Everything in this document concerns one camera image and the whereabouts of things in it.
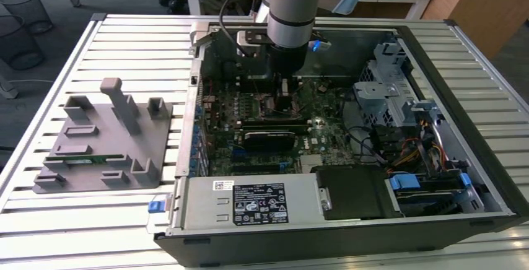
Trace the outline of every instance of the aluminum slotted table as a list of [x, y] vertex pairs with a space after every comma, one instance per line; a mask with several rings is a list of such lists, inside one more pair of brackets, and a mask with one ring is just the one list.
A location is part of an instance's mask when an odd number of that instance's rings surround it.
[[[89, 22], [0, 175], [0, 269], [183, 269], [145, 230], [147, 203], [175, 180], [194, 23], [211, 17], [107, 15]], [[244, 18], [231, 22], [250, 22]], [[521, 192], [529, 198], [529, 109], [457, 26], [441, 21], [318, 19], [319, 24], [407, 25]], [[33, 179], [53, 146], [69, 95], [108, 102], [104, 77], [120, 77], [136, 102], [173, 103], [161, 185], [155, 189], [35, 194]], [[427, 88], [418, 79], [425, 96]], [[443, 250], [316, 259], [223, 269], [527, 269], [525, 225], [477, 235]]]

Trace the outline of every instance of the motherboard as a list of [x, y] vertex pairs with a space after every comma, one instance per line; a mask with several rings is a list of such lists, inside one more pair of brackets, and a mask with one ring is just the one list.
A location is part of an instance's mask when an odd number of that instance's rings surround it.
[[[274, 109], [276, 98], [259, 93], [255, 82], [254, 92], [227, 83], [212, 93], [210, 85], [204, 86], [210, 176], [308, 173], [312, 165], [356, 161], [340, 116], [348, 89], [332, 80], [298, 79], [291, 109], [284, 111]], [[247, 149], [248, 132], [256, 141], [268, 139], [259, 137], [268, 132], [290, 135], [272, 139], [274, 145], [258, 142]]]

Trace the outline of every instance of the gray carpet floor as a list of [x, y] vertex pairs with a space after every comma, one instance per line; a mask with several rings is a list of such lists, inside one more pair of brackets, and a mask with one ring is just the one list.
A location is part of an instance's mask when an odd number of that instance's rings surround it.
[[[52, 31], [36, 36], [37, 44], [47, 60], [37, 67], [25, 71], [13, 71], [0, 62], [0, 73], [8, 80], [44, 79], [53, 80], [69, 57], [71, 51], [83, 34], [92, 13], [112, 14], [165, 14], [165, 8], [157, 0], [81, 0], [83, 6], [73, 8], [69, 0], [43, 0], [51, 20]], [[8, 14], [0, 6], [0, 15]], [[529, 27], [522, 26], [493, 60], [511, 83], [514, 89], [529, 100]], [[19, 98], [5, 100], [0, 97], [0, 146], [15, 147], [33, 118], [51, 87], [45, 82], [16, 82]], [[9, 152], [0, 151], [0, 168], [9, 159]]]

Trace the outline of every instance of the blue tab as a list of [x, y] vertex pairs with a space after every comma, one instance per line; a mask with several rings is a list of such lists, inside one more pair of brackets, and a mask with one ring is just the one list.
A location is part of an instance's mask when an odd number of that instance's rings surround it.
[[471, 186], [471, 180], [466, 173], [459, 174], [459, 178], [465, 186]]
[[397, 177], [391, 177], [389, 179], [389, 183], [391, 184], [391, 187], [393, 187], [394, 190], [399, 189], [399, 183], [398, 183]]
[[389, 182], [393, 189], [421, 188], [419, 180], [414, 174], [395, 174]]
[[165, 212], [165, 201], [151, 201], [148, 203], [148, 213], [161, 213]]
[[322, 44], [322, 41], [316, 40], [314, 43], [312, 52], [318, 51], [320, 44]]

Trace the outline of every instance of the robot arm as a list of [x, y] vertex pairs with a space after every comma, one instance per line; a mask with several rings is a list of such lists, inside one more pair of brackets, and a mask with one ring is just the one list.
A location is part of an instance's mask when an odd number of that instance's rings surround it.
[[270, 7], [267, 36], [272, 41], [268, 51], [270, 68], [288, 76], [304, 63], [318, 6], [348, 14], [358, 0], [263, 0]]

